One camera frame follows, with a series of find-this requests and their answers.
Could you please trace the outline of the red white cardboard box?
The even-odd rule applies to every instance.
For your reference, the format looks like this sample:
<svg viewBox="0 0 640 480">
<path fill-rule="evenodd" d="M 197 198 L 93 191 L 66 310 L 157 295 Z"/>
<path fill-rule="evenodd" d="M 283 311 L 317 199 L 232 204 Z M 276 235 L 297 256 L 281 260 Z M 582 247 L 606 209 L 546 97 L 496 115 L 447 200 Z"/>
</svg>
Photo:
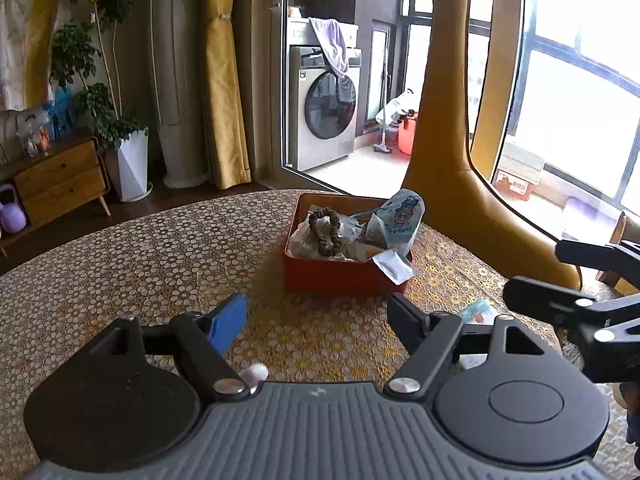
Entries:
<svg viewBox="0 0 640 480">
<path fill-rule="evenodd" d="M 514 176 L 514 174 L 498 170 L 494 179 L 494 187 L 504 196 L 528 202 L 533 185 L 525 179 Z"/>
</svg>

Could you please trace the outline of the cotton swab packet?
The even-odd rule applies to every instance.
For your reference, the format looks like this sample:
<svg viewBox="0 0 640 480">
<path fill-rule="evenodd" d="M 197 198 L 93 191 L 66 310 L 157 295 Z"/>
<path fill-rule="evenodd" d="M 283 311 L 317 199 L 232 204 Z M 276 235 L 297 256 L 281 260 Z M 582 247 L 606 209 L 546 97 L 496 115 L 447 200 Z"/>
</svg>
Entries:
<svg viewBox="0 0 640 480">
<path fill-rule="evenodd" d="M 386 240 L 386 225 L 377 214 L 371 214 L 363 226 L 358 244 L 367 259 L 390 249 L 390 242 Z"/>
</svg>

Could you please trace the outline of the white standing air conditioner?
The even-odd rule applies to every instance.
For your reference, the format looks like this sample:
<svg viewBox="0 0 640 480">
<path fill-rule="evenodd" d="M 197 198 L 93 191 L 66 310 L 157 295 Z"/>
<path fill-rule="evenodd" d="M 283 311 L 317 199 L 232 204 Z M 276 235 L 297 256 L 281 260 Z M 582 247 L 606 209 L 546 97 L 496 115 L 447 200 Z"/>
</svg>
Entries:
<svg viewBox="0 0 640 480">
<path fill-rule="evenodd" d="M 150 0 L 151 78 L 168 188 L 208 177 L 201 99 L 201 0 Z"/>
</svg>

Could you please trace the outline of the silver front-load washing machine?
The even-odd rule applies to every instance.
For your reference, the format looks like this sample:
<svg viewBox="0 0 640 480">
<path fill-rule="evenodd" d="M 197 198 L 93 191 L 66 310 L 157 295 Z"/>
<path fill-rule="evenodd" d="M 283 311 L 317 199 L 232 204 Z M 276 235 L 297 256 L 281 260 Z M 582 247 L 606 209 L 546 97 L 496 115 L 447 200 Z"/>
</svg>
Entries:
<svg viewBox="0 0 640 480">
<path fill-rule="evenodd" d="M 344 76 L 318 46 L 293 46 L 290 61 L 288 163 L 304 172 L 354 151 L 361 51 L 347 51 Z"/>
</svg>

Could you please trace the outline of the white geometric plant pot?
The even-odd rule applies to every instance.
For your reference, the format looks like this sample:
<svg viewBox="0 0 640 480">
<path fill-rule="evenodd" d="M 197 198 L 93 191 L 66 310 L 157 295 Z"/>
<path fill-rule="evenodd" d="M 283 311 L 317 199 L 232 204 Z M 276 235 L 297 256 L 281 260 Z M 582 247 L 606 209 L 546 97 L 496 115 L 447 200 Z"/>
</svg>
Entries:
<svg viewBox="0 0 640 480">
<path fill-rule="evenodd" d="M 144 200 L 152 192 L 148 175 L 149 130 L 137 130 L 128 140 L 120 142 L 116 150 L 107 150 L 105 167 L 113 188 L 123 203 Z"/>
</svg>

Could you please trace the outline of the brown fabric scrunchie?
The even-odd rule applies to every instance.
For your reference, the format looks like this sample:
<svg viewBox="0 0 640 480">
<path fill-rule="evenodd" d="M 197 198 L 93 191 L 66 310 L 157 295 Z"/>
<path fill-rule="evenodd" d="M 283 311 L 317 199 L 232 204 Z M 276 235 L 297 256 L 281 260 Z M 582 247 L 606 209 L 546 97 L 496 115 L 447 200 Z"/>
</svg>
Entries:
<svg viewBox="0 0 640 480">
<path fill-rule="evenodd" d="M 307 223 L 321 257 L 335 257 L 341 252 L 341 219 L 335 210 L 326 207 L 312 208 Z"/>
</svg>

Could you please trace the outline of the red bucket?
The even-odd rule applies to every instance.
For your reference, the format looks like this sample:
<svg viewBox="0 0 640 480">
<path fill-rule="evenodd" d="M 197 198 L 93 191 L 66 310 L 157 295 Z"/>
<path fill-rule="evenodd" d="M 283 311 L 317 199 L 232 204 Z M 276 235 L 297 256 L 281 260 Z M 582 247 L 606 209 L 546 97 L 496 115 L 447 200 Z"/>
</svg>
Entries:
<svg viewBox="0 0 640 480">
<path fill-rule="evenodd" d="M 416 135 L 416 118 L 418 116 L 407 116 L 399 124 L 398 128 L 398 148 L 405 155 L 412 154 L 414 136 Z"/>
</svg>

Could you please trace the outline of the blue cartoon face mask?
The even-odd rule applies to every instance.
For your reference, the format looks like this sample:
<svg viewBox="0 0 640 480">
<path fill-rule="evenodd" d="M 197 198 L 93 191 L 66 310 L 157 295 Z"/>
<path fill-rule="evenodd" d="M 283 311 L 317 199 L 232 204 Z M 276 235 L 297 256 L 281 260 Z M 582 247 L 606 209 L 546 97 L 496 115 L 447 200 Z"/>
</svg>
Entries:
<svg viewBox="0 0 640 480">
<path fill-rule="evenodd" d="M 381 206 L 351 214 L 349 218 L 360 220 L 367 217 L 369 220 L 371 214 L 377 214 L 386 225 L 386 240 L 390 242 L 390 249 L 406 256 L 416 239 L 424 212 L 423 198 L 416 192 L 402 188 Z"/>
</svg>

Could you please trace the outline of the purple towel on washer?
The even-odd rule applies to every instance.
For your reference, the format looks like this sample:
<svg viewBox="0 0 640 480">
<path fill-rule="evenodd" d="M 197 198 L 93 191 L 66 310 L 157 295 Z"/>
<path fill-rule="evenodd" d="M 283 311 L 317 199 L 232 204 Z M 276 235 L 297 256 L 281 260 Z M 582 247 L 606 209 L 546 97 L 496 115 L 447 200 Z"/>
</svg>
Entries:
<svg viewBox="0 0 640 480">
<path fill-rule="evenodd" d="M 309 18 L 309 24 L 334 74 L 344 77 L 348 71 L 348 54 L 340 23 L 334 18 Z"/>
</svg>

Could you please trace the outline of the gold floral lace tablecloth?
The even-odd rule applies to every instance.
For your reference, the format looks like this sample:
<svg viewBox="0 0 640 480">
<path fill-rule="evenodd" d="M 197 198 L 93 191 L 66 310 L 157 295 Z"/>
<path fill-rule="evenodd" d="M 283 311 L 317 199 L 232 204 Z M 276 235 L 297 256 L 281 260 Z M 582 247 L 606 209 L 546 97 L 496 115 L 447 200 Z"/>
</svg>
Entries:
<svg viewBox="0 0 640 480">
<path fill-rule="evenodd" d="M 1 279 L 1 474 L 14 479 L 597 479 L 610 404 L 565 330 L 508 309 L 507 281 L 430 226 L 396 286 L 370 262 L 294 259 L 312 205 L 268 191 L 169 209 L 78 238 Z M 235 292 L 224 359 L 242 400 L 201 400 L 169 322 Z M 409 355 L 399 292 L 463 328 L 424 400 L 383 389 Z"/>
</svg>

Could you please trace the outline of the wooden sideboard cabinet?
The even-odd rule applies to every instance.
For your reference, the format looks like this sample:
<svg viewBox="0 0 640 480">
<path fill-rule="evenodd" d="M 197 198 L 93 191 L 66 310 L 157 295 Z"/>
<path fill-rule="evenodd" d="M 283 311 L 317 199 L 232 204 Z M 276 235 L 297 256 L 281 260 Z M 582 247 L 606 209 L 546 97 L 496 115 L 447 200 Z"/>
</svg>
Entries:
<svg viewBox="0 0 640 480">
<path fill-rule="evenodd" d="M 29 233 L 94 200 L 107 214 L 111 212 L 105 201 L 110 178 L 98 140 L 87 128 L 53 142 L 46 154 L 3 165 L 1 182 L 14 186 L 27 220 L 20 232 L 2 235 L 2 256 Z"/>
</svg>

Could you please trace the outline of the small white sachet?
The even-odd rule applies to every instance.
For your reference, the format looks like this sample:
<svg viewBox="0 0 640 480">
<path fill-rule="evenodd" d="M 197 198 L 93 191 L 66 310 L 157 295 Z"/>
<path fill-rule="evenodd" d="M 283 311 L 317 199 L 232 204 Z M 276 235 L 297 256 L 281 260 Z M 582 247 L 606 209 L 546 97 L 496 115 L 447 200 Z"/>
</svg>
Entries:
<svg viewBox="0 0 640 480">
<path fill-rule="evenodd" d="M 396 250 L 387 249 L 372 257 L 373 263 L 394 285 L 402 285 L 418 275 L 411 262 Z"/>
</svg>

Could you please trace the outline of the mustard leather chair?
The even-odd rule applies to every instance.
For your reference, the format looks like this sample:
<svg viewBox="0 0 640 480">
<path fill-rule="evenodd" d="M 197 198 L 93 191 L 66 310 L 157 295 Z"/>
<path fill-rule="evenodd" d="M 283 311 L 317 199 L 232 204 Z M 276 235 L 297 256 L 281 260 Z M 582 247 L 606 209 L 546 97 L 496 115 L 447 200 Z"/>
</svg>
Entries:
<svg viewBox="0 0 640 480">
<path fill-rule="evenodd" d="M 433 0 L 431 40 L 404 185 L 424 199 L 424 222 L 506 278 L 582 287 L 559 262 L 555 238 L 509 206 L 469 153 L 468 39 L 471 0 Z"/>
</svg>

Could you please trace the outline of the potted green plant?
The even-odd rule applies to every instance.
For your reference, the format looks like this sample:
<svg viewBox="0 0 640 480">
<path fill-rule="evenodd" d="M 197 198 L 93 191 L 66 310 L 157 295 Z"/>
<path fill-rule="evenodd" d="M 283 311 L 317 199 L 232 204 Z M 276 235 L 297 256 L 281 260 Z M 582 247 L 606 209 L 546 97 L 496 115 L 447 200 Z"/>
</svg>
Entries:
<svg viewBox="0 0 640 480">
<path fill-rule="evenodd" d="M 85 16 L 70 18 L 53 33 L 50 81 L 61 90 L 80 84 L 79 113 L 88 119 L 100 148 L 117 151 L 145 129 L 124 113 L 116 53 L 117 29 L 129 18 L 134 0 L 64 1 Z"/>
</svg>

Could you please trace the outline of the translucent plastic bag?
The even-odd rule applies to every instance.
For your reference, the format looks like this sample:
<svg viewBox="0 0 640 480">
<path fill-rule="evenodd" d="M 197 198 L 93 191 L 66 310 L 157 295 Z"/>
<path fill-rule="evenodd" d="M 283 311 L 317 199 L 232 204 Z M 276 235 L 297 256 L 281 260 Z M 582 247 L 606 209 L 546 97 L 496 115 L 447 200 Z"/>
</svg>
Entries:
<svg viewBox="0 0 640 480">
<path fill-rule="evenodd" d="M 297 259 L 366 262 L 362 232 L 357 219 L 312 205 L 288 239 L 285 253 Z"/>
</svg>

